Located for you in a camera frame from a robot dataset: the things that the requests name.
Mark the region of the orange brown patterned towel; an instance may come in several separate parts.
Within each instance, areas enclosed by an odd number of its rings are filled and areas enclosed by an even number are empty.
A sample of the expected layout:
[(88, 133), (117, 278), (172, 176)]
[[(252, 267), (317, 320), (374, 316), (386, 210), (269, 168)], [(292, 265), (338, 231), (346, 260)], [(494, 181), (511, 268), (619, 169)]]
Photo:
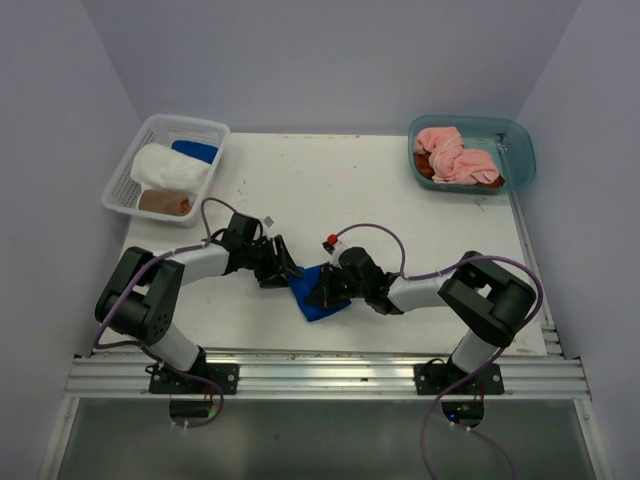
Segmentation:
[(148, 189), (141, 193), (137, 208), (143, 211), (185, 216), (191, 212), (191, 203), (187, 196), (163, 190)]

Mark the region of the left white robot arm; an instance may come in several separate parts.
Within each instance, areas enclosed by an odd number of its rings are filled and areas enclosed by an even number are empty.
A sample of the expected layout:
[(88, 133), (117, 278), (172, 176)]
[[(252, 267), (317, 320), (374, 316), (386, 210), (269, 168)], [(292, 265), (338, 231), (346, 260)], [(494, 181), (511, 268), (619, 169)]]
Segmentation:
[(154, 359), (154, 375), (171, 389), (222, 393), (204, 350), (182, 333), (173, 316), (182, 287), (239, 270), (251, 271), (263, 289), (285, 288), (303, 277), (283, 237), (267, 236), (259, 219), (241, 213), (196, 245), (162, 254), (128, 248), (96, 303), (100, 329), (94, 346), (103, 349), (101, 337), (111, 329)]

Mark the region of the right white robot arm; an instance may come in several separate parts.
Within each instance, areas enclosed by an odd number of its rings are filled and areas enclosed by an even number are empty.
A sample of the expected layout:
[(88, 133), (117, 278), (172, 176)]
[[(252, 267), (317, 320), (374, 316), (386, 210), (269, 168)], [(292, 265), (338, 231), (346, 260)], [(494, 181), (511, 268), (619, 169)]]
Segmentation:
[(419, 395), (501, 395), (496, 359), (541, 308), (543, 287), (532, 271), (508, 258), (466, 252), (434, 273), (403, 277), (383, 271), (361, 247), (344, 250), (319, 267), (302, 296), (304, 306), (340, 310), (361, 299), (381, 315), (448, 307), (466, 325), (447, 360), (413, 368)]

